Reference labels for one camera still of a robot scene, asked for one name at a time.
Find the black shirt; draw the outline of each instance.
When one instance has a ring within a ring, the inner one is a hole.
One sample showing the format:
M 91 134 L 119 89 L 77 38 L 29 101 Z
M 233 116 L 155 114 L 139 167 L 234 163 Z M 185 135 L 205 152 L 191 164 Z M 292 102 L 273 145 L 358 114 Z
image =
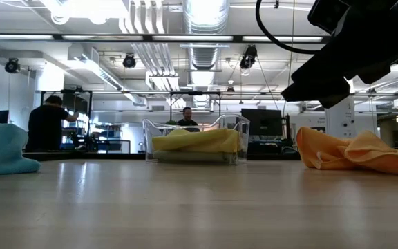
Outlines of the black shirt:
M 43 105 L 30 113 L 26 151 L 59 150 L 62 141 L 61 121 L 68 117 L 61 107 Z
M 198 123 L 194 122 L 193 120 L 181 119 L 178 121 L 178 125 L 180 125 L 180 126 L 198 126 Z M 188 128 L 186 130 L 190 131 L 190 132 L 199 132 L 200 131 L 198 128 Z

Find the silver duct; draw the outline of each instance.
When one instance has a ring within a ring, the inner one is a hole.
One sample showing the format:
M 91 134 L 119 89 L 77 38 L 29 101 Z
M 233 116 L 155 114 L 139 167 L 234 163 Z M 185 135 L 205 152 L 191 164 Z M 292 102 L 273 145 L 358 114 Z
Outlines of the silver duct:
M 182 0 L 184 6 L 184 24 L 186 33 L 197 35 L 219 35 L 224 33 L 229 13 L 229 0 Z M 193 84 L 203 86 L 214 81 L 214 72 L 220 56 L 219 48 L 190 48 L 190 69 L 203 72 L 191 72 Z

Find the man in black shirt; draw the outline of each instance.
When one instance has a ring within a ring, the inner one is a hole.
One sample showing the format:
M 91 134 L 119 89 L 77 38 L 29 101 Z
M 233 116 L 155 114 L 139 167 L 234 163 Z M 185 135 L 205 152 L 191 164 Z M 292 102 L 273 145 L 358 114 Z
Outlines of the man in black shirt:
M 30 113 L 26 151 L 59 150 L 62 141 L 62 120 L 75 122 L 78 113 L 70 115 L 62 108 L 59 96 L 50 96 L 44 105 Z
M 182 111 L 184 114 L 184 118 L 178 121 L 178 125 L 180 126 L 197 126 L 198 123 L 194 122 L 191 119 L 191 107 L 185 107 L 184 110 Z M 186 129 L 187 131 L 190 132 L 199 132 L 200 130 L 198 128 L 188 128 Z

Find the dark hair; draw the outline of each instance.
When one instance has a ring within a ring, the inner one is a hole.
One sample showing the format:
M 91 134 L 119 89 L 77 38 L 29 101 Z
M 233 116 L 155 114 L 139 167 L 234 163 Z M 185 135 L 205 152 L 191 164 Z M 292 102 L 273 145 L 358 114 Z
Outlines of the dark hair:
M 46 103 L 62 105 L 62 99 L 59 96 L 52 95 L 47 98 Z
M 182 113 L 185 113 L 186 110 L 191 110 L 191 107 L 185 107 L 185 108 L 182 110 Z

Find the plastic container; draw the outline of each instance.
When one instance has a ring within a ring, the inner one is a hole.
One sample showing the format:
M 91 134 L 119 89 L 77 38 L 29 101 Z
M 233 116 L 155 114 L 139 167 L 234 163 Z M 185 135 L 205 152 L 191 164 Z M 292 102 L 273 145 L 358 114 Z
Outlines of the plastic container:
M 142 121 L 147 162 L 237 165 L 247 160 L 249 120 L 222 115 L 205 126 Z

